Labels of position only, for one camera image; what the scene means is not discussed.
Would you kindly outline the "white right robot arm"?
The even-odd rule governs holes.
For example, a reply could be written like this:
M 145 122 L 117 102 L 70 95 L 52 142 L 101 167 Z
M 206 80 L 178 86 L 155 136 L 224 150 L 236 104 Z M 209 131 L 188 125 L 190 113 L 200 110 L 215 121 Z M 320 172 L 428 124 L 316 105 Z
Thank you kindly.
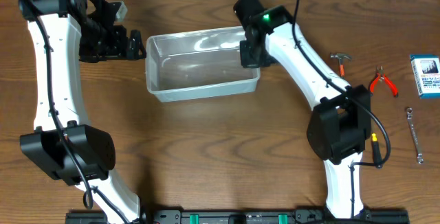
M 360 218 L 365 210 L 360 162 L 371 134 L 366 87 L 352 87 L 336 75 L 305 40 L 284 6 L 267 9 L 259 0 L 238 0 L 233 11 L 245 31 L 239 45 L 241 66 L 262 68 L 278 63 L 311 109 L 306 136 L 324 162 L 326 211 L 335 219 Z

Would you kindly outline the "small claw hammer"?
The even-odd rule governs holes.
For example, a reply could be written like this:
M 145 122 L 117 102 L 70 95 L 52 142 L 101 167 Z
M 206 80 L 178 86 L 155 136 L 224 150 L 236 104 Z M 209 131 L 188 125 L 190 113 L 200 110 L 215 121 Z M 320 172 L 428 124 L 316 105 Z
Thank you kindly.
M 330 54 L 330 58 L 336 59 L 338 61 L 340 77 L 344 79 L 345 78 L 344 61 L 346 60 L 351 61 L 352 57 L 345 53 L 334 53 L 334 54 Z

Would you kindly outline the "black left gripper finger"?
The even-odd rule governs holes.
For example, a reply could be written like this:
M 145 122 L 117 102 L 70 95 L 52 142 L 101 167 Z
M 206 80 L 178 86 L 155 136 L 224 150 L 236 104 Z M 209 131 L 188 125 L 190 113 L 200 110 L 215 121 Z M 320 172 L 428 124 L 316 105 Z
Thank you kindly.
M 131 30 L 128 46 L 129 47 L 140 47 L 142 44 L 142 35 L 139 30 Z
M 142 48 L 130 48 L 126 51 L 127 60 L 143 60 L 146 58 L 146 50 Z

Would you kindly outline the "clear plastic container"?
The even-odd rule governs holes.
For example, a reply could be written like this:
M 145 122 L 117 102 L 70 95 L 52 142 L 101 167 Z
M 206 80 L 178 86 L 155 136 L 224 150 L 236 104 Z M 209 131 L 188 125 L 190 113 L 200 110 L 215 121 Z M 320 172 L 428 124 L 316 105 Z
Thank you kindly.
M 253 92 L 261 71 L 241 66 L 240 26 L 151 36 L 146 41 L 148 92 L 176 102 Z

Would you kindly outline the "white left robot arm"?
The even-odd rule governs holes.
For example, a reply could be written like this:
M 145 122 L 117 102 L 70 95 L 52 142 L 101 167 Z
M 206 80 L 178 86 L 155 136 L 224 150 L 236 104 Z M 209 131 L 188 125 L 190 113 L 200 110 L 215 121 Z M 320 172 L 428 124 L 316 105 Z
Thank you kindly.
M 116 149 L 93 127 L 83 101 L 79 64 L 142 60 L 138 30 L 127 31 L 121 1 L 19 0 L 36 55 L 37 110 L 34 130 L 20 138 L 24 155 L 45 174 L 75 186 L 83 204 L 102 212 L 68 214 L 69 223 L 148 223 L 139 196 L 116 170 Z

